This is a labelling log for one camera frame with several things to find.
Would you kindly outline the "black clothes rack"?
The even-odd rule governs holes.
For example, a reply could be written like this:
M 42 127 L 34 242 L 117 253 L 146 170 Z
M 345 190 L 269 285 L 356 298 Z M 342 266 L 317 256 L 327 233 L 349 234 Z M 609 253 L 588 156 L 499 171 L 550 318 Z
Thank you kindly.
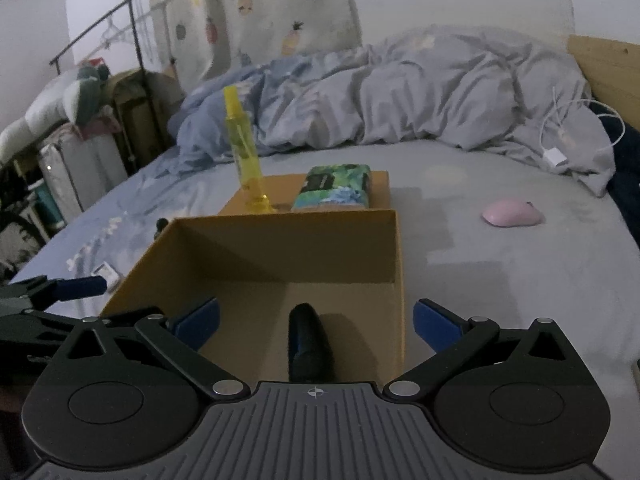
M 140 2 L 141 0 L 122 0 L 73 37 L 50 58 L 49 65 L 55 73 L 62 73 L 62 58 L 73 52 L 75 47 L 89 39 L 94 32 L 99 34 L 98 44 L 80 58 L 77 62 L 79 65 L 105 65 L 110 77 L 127 70 L 152 72 L 152 62 L 146 53 L 146 19 L 149 15 L 138 9 Z

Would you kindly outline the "yellow spray bottle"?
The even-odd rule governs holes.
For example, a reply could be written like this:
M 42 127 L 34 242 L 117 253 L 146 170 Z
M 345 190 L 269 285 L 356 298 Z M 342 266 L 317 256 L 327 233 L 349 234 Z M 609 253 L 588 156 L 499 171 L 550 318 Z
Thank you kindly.
M 224 87 L 224 108 L 229 144 L 245 207 L 252 214 L 270 214 L 273 208 L 266 193 L 252 124 L 235 86 Z

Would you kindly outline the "grey blue duvet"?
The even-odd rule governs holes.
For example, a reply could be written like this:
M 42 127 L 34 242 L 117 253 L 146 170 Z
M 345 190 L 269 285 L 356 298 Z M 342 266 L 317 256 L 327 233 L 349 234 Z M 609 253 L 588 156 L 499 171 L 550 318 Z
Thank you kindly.
M 433 139 L 569 174 L 596 195 L 615 171 L 614 156 L 601 171 L 544 163 L 538 131 L 552 88 L 561 98 L 590 88 L 570 54 L 513 30 L 433 25 L 378 44 L 230 70 L 200 84 L 171 118 L 171 174 L 232 159 L 227 86 L 238 88 L 261 155 Z

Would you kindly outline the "pink computer mouse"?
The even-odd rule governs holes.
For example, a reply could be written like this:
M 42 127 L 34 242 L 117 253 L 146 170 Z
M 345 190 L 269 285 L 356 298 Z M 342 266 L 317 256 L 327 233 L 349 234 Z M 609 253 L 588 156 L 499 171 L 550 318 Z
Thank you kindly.
M 544 221 L 542 213 L 524 200 L 497 200 L 482 212 L 482 218 L 496 228 L 517 228 L 518 226 L 538 226 Z

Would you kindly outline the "brown bedside cabinet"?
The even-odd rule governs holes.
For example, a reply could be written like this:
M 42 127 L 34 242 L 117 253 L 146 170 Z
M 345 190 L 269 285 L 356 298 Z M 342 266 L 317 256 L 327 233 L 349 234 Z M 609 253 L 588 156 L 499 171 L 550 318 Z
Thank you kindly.
M 167 124 L 184 99 L 176 78 L 148 70 L 127 70 L 107 79 L 102 96 L 122 128 L 114 137 L 128 176 L 175 144 Z

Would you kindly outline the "pineapple print curtain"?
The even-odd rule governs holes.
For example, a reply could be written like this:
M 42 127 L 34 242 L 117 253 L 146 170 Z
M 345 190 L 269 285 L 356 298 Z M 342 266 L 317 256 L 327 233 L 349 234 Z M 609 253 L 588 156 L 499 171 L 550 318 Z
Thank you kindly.
M 181 87 L 235 67 L 358 46 L 354 0 L 150 0 L 157 56 Z

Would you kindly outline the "blue black electric shaver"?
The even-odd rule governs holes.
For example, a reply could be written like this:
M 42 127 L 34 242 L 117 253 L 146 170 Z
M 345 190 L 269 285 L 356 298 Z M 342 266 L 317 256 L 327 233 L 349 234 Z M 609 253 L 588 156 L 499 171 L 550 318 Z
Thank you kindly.
M 288 316 L 288 381 L 334 384 L 334 356 L 319 315 L 310 304 L 298 304 Z

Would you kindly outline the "grey patterned bed sheet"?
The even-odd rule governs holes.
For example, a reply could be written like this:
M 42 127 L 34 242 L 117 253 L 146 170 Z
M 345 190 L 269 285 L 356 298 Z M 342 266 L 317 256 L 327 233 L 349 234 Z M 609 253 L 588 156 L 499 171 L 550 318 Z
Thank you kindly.
M 327 164 L 388 174 L 409 299 L 511 327 L 553 318 L 612 408 L 638 405 L 631 367 L 639 355 L 639 249 L 610 198 L 569 177 L 433 140 L 272 155 L 262 169 L 304 174 Z M 157 219 L 216 214 L 237 187 L 229 164 L 180 178 L 149 166 L 51 240 L 22 277 L 76 278 L 102 262 L 126 274 L 151 244 Z M 531 202 L 544 221 L 491 226 L 482 212 L 497 200 Z

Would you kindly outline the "wooden headboard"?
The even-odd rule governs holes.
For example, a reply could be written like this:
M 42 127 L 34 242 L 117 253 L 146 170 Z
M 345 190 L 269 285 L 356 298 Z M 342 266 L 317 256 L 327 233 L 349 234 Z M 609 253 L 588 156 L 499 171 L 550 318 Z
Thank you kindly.
M 640 127 L 640 46 L 588 36 L 568 38 L 574 56 L 599 101 L 614 107 L 625 122 Z

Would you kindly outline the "white green plush toy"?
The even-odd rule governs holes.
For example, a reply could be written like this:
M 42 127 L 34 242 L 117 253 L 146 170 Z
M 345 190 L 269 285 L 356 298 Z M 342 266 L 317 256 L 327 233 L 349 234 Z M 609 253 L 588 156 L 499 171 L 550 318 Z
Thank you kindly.
M 102 106 L 102 88 L 110 72 L 105 65 L 82 64 L 52 79 L 25 115 L 1 133 L 1 166 L 58 126 L 88 124 Z

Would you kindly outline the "green tissue pack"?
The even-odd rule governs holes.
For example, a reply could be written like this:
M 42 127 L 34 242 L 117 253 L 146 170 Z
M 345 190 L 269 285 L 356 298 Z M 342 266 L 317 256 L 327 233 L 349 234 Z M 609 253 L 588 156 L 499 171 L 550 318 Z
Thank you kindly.
M 306 174 L 292 209 L 367 209 L 370 189 L 371 168 L 368 165 L 314 166 Z

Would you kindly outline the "black cylindrical handheld device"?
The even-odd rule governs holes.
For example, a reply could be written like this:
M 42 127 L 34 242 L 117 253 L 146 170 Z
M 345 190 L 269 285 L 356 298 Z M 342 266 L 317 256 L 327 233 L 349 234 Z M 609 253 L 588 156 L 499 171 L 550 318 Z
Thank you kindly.
M 154 240 L 157 240 L 160 237 L 160 234 L 163 233 L 163 230 L 167 228 L 169 221 L 166 218 L 159 218 L 155 223 L 155 233 Z

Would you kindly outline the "brown cardboard box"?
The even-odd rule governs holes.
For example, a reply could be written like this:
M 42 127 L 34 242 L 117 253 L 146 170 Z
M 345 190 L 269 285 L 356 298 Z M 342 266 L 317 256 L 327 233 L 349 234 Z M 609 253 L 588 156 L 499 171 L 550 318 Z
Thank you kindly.
M 203 356 L 255 385 L 288 377 L 288 316 L 320 315 L 341 382 L 386 384 L 405 367 L 398 215 L 384 209 L 176 219 L 107 301 L 105 315 L 168 316 L 214 297 Z

